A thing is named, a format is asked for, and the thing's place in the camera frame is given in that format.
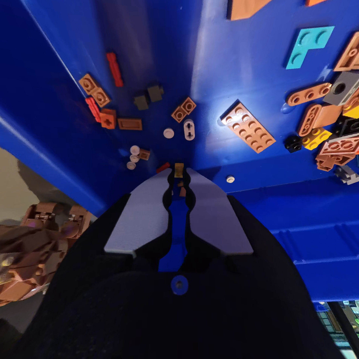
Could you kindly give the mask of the nougat three-hole beam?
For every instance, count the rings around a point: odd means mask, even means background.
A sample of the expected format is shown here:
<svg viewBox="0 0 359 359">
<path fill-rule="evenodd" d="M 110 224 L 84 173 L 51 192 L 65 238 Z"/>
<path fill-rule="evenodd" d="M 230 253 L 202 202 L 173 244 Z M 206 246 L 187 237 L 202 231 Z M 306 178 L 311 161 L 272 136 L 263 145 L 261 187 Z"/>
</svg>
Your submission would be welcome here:
<svg viewBox="0 0 359 359">
<path fill-rule="evenodd" d="M 295 90 L 287 96 L 286 103 L 289 106 L 295 106 L 322 98 L 330 92 L 331 87 L 331 83 L 319 83 L 311 87 Z"/>
</svg>

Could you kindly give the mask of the blue plastic bin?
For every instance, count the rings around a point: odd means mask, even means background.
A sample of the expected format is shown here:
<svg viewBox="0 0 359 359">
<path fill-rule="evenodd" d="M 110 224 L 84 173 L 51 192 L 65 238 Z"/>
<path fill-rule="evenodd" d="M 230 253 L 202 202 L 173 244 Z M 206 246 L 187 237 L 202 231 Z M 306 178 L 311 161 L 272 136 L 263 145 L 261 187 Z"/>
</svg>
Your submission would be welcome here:
<svg viewBox="0 0 359 359">
<path fill-rule="evenodd" d="M 164 163 L 182 162 L 276 236 L 313 301 L 358 299 L 358 183 L 318 170 L 318 150 L 291 154 L 284 146 L 306 107 L 288 106 L 288 94 L 335 78 L 335 61 L 358 30 L 358 1 L 271 1 L 237 21 L 227 19 L 227 5 L 1 1 L 1 148 L 97 217 Z M 333 25 L 325 48 L 286 70 L 301 29 Z M 117 57 L 123 87 L 107 52 Z M 112 100 L 103 108 L 141 119 L 142 131 L 120 130 L 117 120 L 115 129 L 102 128 L 78 83 L 87 73 Z M 147 87 L 155 84 L 164 95 L 151 102 Z M 148 110 L 134 105 L 140 95 Z M 177 123 L 171 114 L 187 97 L 196 107 Z M 220 120 L 237 100 L 276 140 L 261 153 Z M 191 141 L 186 119 L 195 126 Z M 133 145 L 151 154 L 129 170 Z"/>
</svg>

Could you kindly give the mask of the nougat slope brick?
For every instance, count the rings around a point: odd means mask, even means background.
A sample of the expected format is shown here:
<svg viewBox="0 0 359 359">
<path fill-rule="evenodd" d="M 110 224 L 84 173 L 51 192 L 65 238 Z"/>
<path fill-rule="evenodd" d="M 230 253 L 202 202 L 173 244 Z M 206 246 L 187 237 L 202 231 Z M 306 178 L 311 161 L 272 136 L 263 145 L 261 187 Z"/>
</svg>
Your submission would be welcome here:
<svg viewBox="0 0 359 359">
<path fill-rule="evenodd" d="M 269 2 L 271 0 L 228 0 L 227 19 L 231 21 L 248 19 Z"/>
</svg>

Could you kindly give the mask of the nougat flat tile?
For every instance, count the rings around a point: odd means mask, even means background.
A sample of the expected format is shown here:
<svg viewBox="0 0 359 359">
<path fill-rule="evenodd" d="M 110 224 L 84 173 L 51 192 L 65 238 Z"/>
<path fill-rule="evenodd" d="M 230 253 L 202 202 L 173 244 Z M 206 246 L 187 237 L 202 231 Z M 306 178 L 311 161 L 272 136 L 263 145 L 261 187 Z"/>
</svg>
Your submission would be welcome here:
<svg viewBox="0 0 359 359">
<path fill-rule="evenodd" d="M 118 118 L 120 130 L 142 131 L 141 119 Z"/>
</svg>

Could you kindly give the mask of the black toy brick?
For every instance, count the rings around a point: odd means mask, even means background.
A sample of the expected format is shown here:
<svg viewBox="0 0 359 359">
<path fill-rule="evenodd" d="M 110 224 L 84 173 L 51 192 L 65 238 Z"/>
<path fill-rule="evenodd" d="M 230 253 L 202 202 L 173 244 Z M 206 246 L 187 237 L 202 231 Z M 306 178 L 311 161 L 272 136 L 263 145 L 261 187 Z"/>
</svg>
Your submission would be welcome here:
<svg viewBox="0 0 359 359">
<path fill-rule="evenodd" d="M 359 119 L 340 115 L 334 125 L 332 133 L 337 137 L 359 133 Z"/>
</svg>

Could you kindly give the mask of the nougat two-stud plate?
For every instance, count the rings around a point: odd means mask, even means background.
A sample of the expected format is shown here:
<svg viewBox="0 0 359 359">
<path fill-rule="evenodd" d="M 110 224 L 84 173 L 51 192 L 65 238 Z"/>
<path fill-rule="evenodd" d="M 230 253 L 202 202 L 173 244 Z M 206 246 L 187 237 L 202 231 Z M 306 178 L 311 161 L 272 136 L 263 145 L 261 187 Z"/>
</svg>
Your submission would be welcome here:
<svg viewBox="0 0 359 359">
<path fill-rule="evenodd" d="M 101 88 L 99 83 L 92 77 L 90 74 L 85 74 L 82 78 L 78 80 L 78 83 L 83 88 L 85 93 L 95 100 L 96 104 L 103 108 L 108 105 L 112 100 L 107 95 L 105 90 Z"/>
<path fill-rule="evenodd" d="M 190 97 L 187 97 L 183 103 L 173 111 L 171 116 L 177 123 L 181 123 L 186 116 L 193 112 L 195 107 L 196 104 L 194 101 Z"/>
</svg>

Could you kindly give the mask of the grey brick with hole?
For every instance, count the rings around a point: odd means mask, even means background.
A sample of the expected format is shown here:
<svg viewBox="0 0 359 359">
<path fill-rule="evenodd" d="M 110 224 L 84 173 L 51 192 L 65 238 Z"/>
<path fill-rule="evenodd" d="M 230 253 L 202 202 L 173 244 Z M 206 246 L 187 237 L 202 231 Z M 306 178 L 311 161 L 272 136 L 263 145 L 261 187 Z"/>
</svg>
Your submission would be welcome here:
<svg viewBox="0 0 359 359">
<path fill-rule="evenodd" d="M 326 94 L 323 101 L 331 105 L 343 106 L 359 87 L 359 70 L 343 71 Z"/>
</svg>

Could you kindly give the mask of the colourful printed box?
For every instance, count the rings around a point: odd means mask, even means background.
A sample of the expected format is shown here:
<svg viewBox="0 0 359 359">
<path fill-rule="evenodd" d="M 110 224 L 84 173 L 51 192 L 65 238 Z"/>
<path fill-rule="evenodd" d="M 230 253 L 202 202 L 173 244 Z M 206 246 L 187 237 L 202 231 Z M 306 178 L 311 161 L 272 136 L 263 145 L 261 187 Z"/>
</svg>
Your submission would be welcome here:
<svg viewBox="0 0 359 359">
<path fill-rule="evenodd" d="M 341 300 L 313 302 L 314 309 L 343 355 L 358 357 L 359 302 Z"/>
</svg>

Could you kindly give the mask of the small black brick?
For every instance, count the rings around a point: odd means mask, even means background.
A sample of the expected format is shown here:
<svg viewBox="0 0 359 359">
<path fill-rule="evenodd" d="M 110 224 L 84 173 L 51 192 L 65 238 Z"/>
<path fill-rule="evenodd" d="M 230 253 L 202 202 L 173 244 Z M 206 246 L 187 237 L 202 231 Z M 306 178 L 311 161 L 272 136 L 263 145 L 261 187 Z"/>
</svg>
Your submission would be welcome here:
<svg viewBox="0 0 359 359">
<path fill-rule="evenodd" d="M 287 137 L 284 141 L 285 149 L 288 150 L 289 153 L 294 153 L 302 150 L 302 139 L 297 135 L 291 135 Z"/>
</svg>

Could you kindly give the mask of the grey clip piece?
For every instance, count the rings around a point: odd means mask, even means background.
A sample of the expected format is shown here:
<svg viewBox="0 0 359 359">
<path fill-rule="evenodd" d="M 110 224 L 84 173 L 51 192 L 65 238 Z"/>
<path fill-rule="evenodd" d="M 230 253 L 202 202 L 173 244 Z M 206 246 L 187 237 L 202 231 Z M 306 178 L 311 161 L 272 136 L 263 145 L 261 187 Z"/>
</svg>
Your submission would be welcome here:
<svg viewBox="0 0 359 359">
<path fill-rule="evenodd" d="M 348 165 L 339 166 L 335 169 L 334 174 L 347 185 L 359 182 L 359 175 L 354 172 Z"/>
</svg>

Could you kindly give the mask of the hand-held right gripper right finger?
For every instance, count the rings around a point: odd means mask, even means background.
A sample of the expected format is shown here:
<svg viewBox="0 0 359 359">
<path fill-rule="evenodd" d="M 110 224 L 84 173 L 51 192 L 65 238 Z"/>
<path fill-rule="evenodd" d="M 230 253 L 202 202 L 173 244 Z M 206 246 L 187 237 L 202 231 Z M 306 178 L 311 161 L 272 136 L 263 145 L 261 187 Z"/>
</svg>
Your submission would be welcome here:
<svg viewBox="0 0 359 359">
<path fill-rule="evenodd" d="M 217 260 L 252 255 L 253 247 L 227 194 L 191 168 L 183 171 L 183 181 L 187 254 L 180 271 L 206 271 Z"/>
</svg>

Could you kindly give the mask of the nougat brick-built model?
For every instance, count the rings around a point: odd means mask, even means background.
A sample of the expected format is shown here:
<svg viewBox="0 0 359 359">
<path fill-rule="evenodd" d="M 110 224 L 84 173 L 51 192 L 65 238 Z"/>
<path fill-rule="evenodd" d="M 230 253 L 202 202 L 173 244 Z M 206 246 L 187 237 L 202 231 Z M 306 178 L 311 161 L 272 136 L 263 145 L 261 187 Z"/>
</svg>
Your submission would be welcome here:
<svg viewBox="0 0 359 359">
<path fill-rule="evenodd" d="M 70 248 L 89 227 L 92 214 L 73 205 L 67 220 L 56 218 L 64 205 L 39 202 L 27 209 L 19 225 L 1 225 L 0 306 L 46 293 Z"/>
</svg>

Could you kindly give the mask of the orange cross-hole brick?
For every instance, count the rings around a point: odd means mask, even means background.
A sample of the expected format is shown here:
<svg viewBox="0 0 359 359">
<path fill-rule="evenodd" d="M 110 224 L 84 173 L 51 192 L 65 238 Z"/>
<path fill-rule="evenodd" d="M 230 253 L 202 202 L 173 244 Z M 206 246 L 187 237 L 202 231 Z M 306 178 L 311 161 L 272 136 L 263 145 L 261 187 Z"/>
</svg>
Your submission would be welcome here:
<svg viewBox="0 0 359 359">
<path fill-rule="evenodd" d="M 102 128 L 113 130 L 116 128 L 116 110 L 103 108 L 100 111 Z"/>
</svg>

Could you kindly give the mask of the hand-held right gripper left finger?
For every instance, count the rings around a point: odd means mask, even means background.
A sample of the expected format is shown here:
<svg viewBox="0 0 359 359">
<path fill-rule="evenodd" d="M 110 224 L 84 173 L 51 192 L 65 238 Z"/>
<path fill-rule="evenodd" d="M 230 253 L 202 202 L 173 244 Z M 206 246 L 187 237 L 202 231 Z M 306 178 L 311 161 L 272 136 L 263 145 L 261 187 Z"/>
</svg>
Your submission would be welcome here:
<svg viewBox="0 0 359 359">
<path fill-rule="evenodd" d="M 172 169 L 167 168 L 130 194 L 104 250 L 146 260 L 158 270 L 172 245 Z"/>
</svg>

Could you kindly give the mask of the nougat toy plate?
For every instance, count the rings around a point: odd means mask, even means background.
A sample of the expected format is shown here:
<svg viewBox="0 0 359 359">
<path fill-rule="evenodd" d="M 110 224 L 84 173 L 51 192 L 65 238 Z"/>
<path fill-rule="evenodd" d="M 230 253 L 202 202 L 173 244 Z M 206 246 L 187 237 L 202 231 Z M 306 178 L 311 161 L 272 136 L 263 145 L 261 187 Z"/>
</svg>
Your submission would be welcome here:
<svg viewBox="0 0 359 359">
<path fill-rule="evenodd" d="M 359 32 L 355 32 L 343 50 L 333 71 L 350 71 L 359 69 Z"/>
</svg>

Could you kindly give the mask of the large nougat studded plate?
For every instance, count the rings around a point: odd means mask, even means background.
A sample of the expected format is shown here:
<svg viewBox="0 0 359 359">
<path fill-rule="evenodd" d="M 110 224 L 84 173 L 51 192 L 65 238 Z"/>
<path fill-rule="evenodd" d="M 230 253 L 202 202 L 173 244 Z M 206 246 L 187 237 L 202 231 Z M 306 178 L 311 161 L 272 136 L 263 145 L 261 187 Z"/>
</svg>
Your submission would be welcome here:
<svg viewBox="0 0 359 359">
<path fill-rule="evenodd" d="M 276 142 L 239 100 L 221 115 L 220 120 L 257 154 Z"/>
</svg>

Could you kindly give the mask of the teal corner plate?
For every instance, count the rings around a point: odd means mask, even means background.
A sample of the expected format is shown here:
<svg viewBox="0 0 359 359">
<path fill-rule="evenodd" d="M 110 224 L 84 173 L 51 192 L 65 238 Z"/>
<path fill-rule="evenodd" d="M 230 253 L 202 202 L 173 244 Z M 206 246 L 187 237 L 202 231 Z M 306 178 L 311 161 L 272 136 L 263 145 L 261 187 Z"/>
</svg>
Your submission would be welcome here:
<svg viewBox="0 0 359 359">
<path fill-rule="evenodd" d="M 304 28 L 298 33 L 286 70 L 300 69 L 309 50 L 326 47 L 335 26 Z"/>
</svg>

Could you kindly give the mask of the yellow studded brick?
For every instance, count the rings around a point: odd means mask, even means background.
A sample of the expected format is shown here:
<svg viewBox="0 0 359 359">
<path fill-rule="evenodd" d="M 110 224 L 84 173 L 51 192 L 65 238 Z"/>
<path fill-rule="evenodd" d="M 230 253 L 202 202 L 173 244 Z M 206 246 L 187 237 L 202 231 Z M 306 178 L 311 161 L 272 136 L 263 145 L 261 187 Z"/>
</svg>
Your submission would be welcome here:
<svg viewBox="0 0 359 359">
<path fill-rule="evenodd" d="M 302 138 L 302 146 L 308 150 L 314 150 L 331 135 L 332 132 L 327 131 L 323 127 L 315 128 L 309 135 Z"/>
</svg>

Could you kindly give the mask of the red toy bar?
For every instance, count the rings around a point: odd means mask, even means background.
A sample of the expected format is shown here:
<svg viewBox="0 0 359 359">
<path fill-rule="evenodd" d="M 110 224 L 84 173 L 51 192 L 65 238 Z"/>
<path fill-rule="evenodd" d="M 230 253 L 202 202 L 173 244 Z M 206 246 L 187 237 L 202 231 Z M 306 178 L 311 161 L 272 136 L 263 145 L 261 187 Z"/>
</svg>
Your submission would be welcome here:
<svg viewBox="0 0 359 359">
<path fill-rule="evenodd" d="M 120 72 L 119 64 L 118 64 L 117 57 L 116 57 L 115 53 L 107 52 L 106 58 L 109 62 L 109 67 L 110 67 L 110 71 L 111 71 L 111 74 L 114 79 L 115 86 L 123 87 L 123 79 L 122 79 L 122 75 Z"/>
<path fill-rule="evenodd" d="M 93 117 L 95 118 L 95 120 L 98 123 L 101 123 L 101 115 L 100 115 L 100 110 L 97 106 L 96 101 L 94 100 L 93 97 L 87 97 L 85 98 L 85 102 L 87 103 Z"/>
</svg>

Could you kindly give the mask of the nougat stacked plates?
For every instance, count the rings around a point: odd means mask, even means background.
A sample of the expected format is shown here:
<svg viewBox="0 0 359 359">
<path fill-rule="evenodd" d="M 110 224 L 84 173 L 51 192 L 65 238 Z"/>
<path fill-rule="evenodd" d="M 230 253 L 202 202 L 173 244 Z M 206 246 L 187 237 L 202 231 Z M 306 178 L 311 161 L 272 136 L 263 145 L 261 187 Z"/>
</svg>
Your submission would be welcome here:
<svg viewBox="0 0 359 359">
<path fill-rule="evenodd" d="M 344 166 L 354 159 L 358 149 L 358 134 L 326 141 L 316 156 L 317 169 L 328 172 L 335 165 Z"/>
</svg>

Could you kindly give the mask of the grey desk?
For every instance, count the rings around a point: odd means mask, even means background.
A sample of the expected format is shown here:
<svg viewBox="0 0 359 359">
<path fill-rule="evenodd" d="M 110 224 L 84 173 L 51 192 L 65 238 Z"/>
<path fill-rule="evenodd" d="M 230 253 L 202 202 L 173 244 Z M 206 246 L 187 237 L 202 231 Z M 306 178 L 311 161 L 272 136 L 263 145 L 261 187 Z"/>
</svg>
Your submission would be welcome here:
<svg viewBox="0 0 359 359">
<path fill-rule="evenodd" d="M 18 226 L 26 210 L 39 202 L 57 202 L 64 206 L 56 223 L 62 226 L 76 202 L 50 182 L 35 173 L 8 151 L 0 150 L 0 219 L 1 225 Z M 40 307 L 47 288 L 28 299 L 1 307 L 0 358 L 9 358 L 17 341 L 29 326 Z"/>
</svg>

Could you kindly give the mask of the nougat curved beam piece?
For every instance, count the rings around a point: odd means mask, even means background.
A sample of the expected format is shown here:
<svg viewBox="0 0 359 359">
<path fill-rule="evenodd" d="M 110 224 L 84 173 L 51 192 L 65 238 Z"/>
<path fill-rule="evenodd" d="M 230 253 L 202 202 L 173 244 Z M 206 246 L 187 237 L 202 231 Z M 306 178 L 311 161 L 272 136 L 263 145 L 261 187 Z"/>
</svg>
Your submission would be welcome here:
<svg viewBox="0 0 359 359">
<path fill-rule="evenodd" d="M 325 127 L 335 123 L 342 111 L 343 106 L 320 104 L 309 105 L 298 126 L 298 136 L 307 136 L 314 128 Z"/>
</svg>

